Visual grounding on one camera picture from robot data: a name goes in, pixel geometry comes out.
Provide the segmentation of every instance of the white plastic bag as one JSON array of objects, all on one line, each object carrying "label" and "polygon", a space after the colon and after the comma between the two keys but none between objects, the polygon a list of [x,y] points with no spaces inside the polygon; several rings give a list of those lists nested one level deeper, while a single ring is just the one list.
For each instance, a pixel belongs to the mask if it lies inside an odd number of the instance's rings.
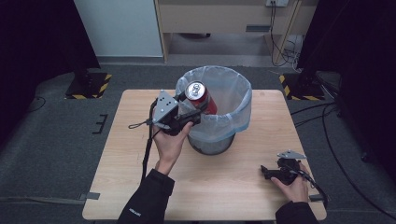
[{"label": "white plastic bag", "polygon": [[[204,66],[190,70],[177,81],[176,94],[181,94],[192,81],[205,84],[218,108],[216,115],[201,115],[201,124],[192,127],[189,139],[217,143],[244,131],[250,123],[252,90],[250,82],[233,69]],[[189,100],[179,105],[181,113],[194,109]]]}]

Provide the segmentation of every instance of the black jacket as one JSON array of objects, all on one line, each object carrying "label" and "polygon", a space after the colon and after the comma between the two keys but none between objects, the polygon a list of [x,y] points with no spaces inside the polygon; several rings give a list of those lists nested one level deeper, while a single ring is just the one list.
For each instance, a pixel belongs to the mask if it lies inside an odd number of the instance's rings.
[{"label": "black jacket", "polygon": [[[163,223],[175,181],[151,170],[122,209],[118,224]],[[308,203],[289,202],[276,212],[277,224],[318,223]]]}]

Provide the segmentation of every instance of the hand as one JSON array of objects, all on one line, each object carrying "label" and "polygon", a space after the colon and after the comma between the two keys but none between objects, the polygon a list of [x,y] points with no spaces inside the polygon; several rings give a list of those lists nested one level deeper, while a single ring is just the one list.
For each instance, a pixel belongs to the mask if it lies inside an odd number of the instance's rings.
[{"label": "hand", "polygon": [[[306,167],[300,163],[300,169],[308,174]],[[285,196],[294,203],[304,202],[308,203],[308,186],[306,179],[298,175],[290,185],[284,185],[276,177],[271,177],[271,180],[277,185],[285,194]]]},{"label": "hand", "polygon": [[188,122],[184,126],[183,130],[181,130],[181,132],[176,136],[166,134],[163,131],[160,131],[159,127],[153,125],[153,133],[159,131],[154,136],[154,142],[155,145],[157,145],[158,153],[160,154],[160,159],[155,165],[155,169],[157,171],[164,175],[169,175],[178,156],[180,155],[184,139],[189,134],[192,124],[192,122]]}]

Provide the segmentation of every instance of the wooden table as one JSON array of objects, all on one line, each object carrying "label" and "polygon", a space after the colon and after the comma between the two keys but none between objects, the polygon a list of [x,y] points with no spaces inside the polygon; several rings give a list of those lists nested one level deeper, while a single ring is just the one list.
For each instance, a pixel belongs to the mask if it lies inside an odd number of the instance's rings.
[{"label": "wooden table", "polygon": [[[128,129],[144,121],[159,90],[128,90],[121,97],[91,192],[83,210],[86,219],[117,219],[136,191],[148,126]],[[292,149],[304,154],[281,91],[253,91],[249,127],[237,133],[230,148],[216,156],[195,151],[188,140],[170,177],[175,188],[166,209],[166,220],[275,220],[276,210],[287,202],[282,192],[265,180],[260,165],[278,169],[277,153]],[[148,172],[159,159],[155,144]],[[307,161],[303,161],[310,171]],[[309,194],[318,194],[310,189]],[[326,217],[322,203],[310,203],[317,219]]]}]

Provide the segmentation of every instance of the white wall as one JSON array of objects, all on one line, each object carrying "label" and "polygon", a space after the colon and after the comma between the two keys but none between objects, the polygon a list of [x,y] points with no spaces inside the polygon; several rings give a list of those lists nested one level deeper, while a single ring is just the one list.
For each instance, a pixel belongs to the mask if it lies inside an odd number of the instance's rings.
[{"label": "white wall", "polygon": [[96,56],[162,57],[153,0],[75,0]]}]

